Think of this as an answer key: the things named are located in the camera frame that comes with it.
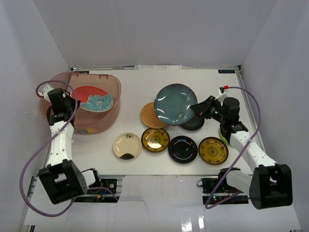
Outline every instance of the plastic tub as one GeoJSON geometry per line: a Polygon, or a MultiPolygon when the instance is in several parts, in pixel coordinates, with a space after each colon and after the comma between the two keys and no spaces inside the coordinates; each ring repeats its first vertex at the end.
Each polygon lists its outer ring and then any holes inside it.
{"type": "MultiPolygon", "coordinates": [[[[107,130],[117,119],[120,110],[120,94],[121,94],[121,84],[120,81],[107,74],[84,74],[78,72],[64,72],[53,77],[52,80],[61,80],[76,88],[82,85],[93,85],[100,87],[101,89],[107,91],[111,94],[114,104],[112,108],[106,112],[95,113],[78,108],[75,116],[74,122],[74,132],[78,134],[95,134],[101,133],[107,130]],[[70,82],[70,80],[78,80],[80,82],[70,82]]],[[[55,88],[70,89],[65,84],[62,83],[50,83],[55,88]]],[[[51,105],[45,99],[41,99],[41,112],[46,117],[47,108],[51,105]]]]}

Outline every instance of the gray wall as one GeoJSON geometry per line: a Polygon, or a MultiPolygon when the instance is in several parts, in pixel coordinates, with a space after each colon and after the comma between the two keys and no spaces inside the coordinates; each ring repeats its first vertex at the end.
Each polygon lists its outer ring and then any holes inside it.
{"type": "MultiPolygon", "coordinates": [[[[20,172],[50,136],[35,87],[68,66],[32,0],[0,1],[0,32],[0,231],[16,232],[25,210],[20,172]]],[[[43,155],[28,169],[25,189],[43,155]]]]}
{"type": "Polygon", "coordinates": [[[243,64],[243,77],[261,105],[261,134],[268,154],[292,169],[294,206],[306,232],[308,65],[309,2],[277,1],[243,64]]]}
{"type": "Polygon", "coordinates": [[[65,61],[236,66],[276,0],[34,0],[65,61]]]}

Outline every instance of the beige plate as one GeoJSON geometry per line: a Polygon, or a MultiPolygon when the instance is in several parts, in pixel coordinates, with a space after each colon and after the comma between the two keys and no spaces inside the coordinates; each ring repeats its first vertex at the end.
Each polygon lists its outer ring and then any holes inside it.
{"type": "Polygon", "coordinates": [[[130,160],[139,155],[141,141],[136,134],[130,132],[123,133],[115,139],[112,149],[119,158],[130,160]]]}

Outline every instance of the woven coaster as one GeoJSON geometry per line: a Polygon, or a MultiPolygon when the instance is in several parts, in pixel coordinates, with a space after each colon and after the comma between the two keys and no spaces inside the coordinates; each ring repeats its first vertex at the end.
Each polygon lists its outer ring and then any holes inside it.
{"type": "Polygon", "coordinates": [[[143,123],[150,128],[159,129],[166,126],[166,124],[161,122],[156,115],[154,102],[144,105],[140,112],[140,117],[143,123]]]}

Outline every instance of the blue flower design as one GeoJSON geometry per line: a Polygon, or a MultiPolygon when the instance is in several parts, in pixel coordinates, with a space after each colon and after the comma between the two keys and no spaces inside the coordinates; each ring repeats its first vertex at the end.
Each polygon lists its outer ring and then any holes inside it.
{"type": "Polygon", "coordinates": [[[112,108],[114,101],[110,94],[104,97],[100,95],[90,95],[88,101],[81,103],[81,107],[88,111],[104,112],[112,108]]]}

